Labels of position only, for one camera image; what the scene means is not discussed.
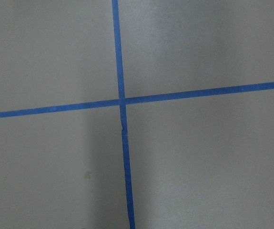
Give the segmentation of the blue tape strip lengthwise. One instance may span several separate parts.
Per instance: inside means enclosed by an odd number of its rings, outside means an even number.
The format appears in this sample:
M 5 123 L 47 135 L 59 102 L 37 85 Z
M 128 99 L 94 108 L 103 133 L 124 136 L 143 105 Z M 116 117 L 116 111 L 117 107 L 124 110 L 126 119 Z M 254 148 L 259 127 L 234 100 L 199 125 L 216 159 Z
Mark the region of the blue tape strip lengthwise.
M 114 39 L 115 39 L 119 109 L 120 109 L 120 120 L 122 125 L 122 150 L 123 150 L 123 166 L 124 166 L 124 178 L 125 178 L 125 189 L 126 189 L 127 214 L 128 214 L 130 228 L 134 229 L 135 217 L 134 217 L 132 177 L 131 177 L 131 164 L 130 164 L 126 100 L 125 100 L 126 97 L 125 97 L 123 61 L 122 61 L 120 16 L 119 16 L 119 5 L 118 5 L 118 1 L 116 0 L 112 1 L 112 14 L 113 14 L 113 28 L 114 28 Z

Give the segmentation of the blue tape strip crosswise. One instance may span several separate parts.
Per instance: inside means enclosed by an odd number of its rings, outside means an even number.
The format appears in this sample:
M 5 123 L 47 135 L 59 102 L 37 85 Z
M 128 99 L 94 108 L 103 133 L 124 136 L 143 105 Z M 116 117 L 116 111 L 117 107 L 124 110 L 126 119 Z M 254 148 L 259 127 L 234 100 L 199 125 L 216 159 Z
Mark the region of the blue tape strip crosswise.
M 186 98 L 206 97 L 206 96 L 214 96 L 214 95 L 222 95 L 222 94 L 264 91 L 264 90 L 274 90 L 274 82 L 229 86 L 229 87 L 212 88 L 212 89 L 202 89 L 202 90 L 195 90 L 195 91 L 169 93 L 169 94 L 138 96 L 138 97 L 125 98 L 124 103 L 125 104 L 141 104 L 141 103 L 151 103 L 151 102 L 178 100 L 178 99 L 186 99 Z M 0 112 L 0 118 L 67 112 L 67 111 L 103 108 L 103 107 L 111 107 L 111 106 L 119 106 L 119 105 L 120 105 L 120 99 L 58 105 L 58 106 L 48 106 L 48 107 L 39 107 L 39 108 L 31 108 L 31 109 L 4 111 L 4 112 Z

